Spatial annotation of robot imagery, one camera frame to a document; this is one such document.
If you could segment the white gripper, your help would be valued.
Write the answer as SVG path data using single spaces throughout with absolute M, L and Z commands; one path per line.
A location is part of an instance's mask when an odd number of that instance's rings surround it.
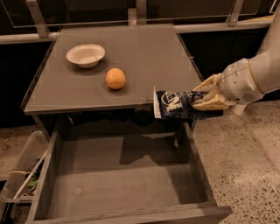
M 192 103 L 200 111 L 223 110 L 236 103 L 247 105 L 264 96 L 256 84 L 248 59 L 240 59 L 227 66 L 222 73 L 211 75 L 193 90 L 207 93 Z

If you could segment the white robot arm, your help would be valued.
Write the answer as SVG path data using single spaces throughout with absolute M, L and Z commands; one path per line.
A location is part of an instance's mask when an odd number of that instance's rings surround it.
M 240 115 L 251 103 L 280 89 L 280 6 L 255 57 L 240 59 L 213 74 L 194 91 L 206 95 L 192 103 L 197 110 L 231 108 Z

